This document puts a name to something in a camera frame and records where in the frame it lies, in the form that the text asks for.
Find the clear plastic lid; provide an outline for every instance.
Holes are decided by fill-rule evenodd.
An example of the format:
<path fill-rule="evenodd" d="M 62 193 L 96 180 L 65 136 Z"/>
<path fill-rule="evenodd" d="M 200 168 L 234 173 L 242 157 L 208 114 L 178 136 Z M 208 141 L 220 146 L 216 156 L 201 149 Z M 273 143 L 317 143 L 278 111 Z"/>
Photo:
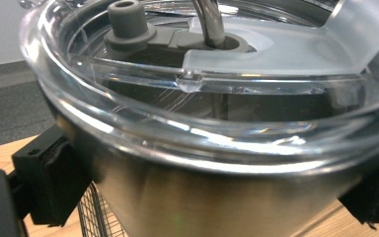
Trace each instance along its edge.
<path fill-rule="evenodd" d="M 248 44 L 240 52 L 192 48 L 186 34 L 200 27 L 190 1 L 141 1 L 158 35 L 180 37 L 118 53 L 105 40 L 112 2 L 46 1 L 21 32 L 50 102 L 103 142 L 236 173 L 345 168 L 379 153 L 378 6 L 221 1 L 226 34 Z"/>

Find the floor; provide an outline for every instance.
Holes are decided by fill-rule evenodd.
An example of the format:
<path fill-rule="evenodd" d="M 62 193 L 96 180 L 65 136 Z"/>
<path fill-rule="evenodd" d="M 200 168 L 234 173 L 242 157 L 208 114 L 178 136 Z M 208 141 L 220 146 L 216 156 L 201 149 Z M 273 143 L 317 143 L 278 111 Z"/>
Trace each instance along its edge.
<path fill-rule="evenodd" d="M 53 124 L 27 63 L 0 65 L 0 145 L 40 134 Z"/>

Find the metal container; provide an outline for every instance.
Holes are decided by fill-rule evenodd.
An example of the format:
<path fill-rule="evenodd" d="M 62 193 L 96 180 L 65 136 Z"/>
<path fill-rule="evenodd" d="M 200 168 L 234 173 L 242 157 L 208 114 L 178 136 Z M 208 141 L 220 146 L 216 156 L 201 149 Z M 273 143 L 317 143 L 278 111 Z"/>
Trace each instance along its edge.
<path fill-rule="evenodd" d="M 170 51 L 113 57 L 112 1 L 23 3 L 22 52 L 131 237 L 287 236 L 379 165 L 379 51 L 358 74 L 188 70 Z M 185 32 L 196 15 L 186 0 L 142 4 L 156 27 Z M 310 28 L 335 6 L 220 4 L 225 22 Z"/>

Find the wooden table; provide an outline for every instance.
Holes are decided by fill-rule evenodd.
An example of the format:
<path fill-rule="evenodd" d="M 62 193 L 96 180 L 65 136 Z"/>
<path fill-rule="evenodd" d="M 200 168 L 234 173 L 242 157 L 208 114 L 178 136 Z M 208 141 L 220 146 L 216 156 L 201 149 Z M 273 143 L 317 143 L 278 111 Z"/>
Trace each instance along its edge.
<path fill-rule="evenodd" d="M 10 173 L 14 167 L 11 162 L 11 155 L 18 149 L 30 142 L 33 137 L 11 142 L 0 146 L 0 169 Z M 30 217 L 25 219 L 28 231 L 32 237 L 79 237 L 82 236 L 78 211 L 75 210 L 69 217 L 66 225 L 62 228 L 47 228 L 43 225 L 33 225 Z M 334 201 L 330 206 L 315 216 L 302 230 L 293 236 L 295 237 L 321 237 L 321 236 L 375 236 L 379 237 L 379 224 L 377 231 L 370 229 L 366 225 L 361 225 L 354 219 L 339 201 Z"/>

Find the black bracket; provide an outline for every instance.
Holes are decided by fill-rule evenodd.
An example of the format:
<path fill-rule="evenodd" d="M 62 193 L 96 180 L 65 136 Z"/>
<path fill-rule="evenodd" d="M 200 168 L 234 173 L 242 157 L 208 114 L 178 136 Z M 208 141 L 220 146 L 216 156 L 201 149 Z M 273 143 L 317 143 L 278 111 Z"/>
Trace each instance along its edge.
<path fill-rule="evenodd" d="M 13 155 L 15 171 L 0 170 L 0 236 L 27 236 L 23 219 L 63 226 L 91 184 L 74 150 L 53 126 Z"/>
<path fill-rule="evenodd" d="M 361 223 L 375 229 L 379 223 L 379 169 L 340 198 L 346 209 Z"/>
<path fill-rule="evenodd" d="M 56 125 L 13 155 L 18 179 L 32 191 L 34 224 L 65 224 L 91 184 L 77 159 Z M 17 206 L 28 208 L 25 204 Z M 23 215 L 26 210 L 19 208 L 18 212 Z"/>

